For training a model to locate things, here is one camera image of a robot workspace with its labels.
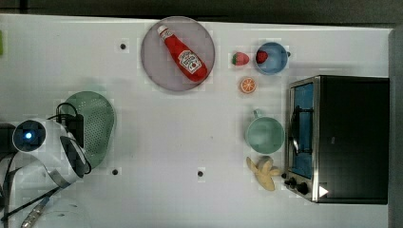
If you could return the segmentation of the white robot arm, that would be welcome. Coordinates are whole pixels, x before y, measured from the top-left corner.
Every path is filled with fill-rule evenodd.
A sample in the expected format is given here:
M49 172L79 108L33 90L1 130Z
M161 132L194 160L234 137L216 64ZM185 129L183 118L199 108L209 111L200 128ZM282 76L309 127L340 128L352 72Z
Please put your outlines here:
M84 148L60 123L1 124L1 228L91 228L62 191L90 169Z

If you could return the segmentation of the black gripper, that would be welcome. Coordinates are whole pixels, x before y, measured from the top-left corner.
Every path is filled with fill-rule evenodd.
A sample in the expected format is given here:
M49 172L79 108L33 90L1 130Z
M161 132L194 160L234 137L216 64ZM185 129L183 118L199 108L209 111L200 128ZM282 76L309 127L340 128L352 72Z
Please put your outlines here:
M78 144L84 146L84 116L77 114L76 116L67 115L65 118L67 130L73 135Z

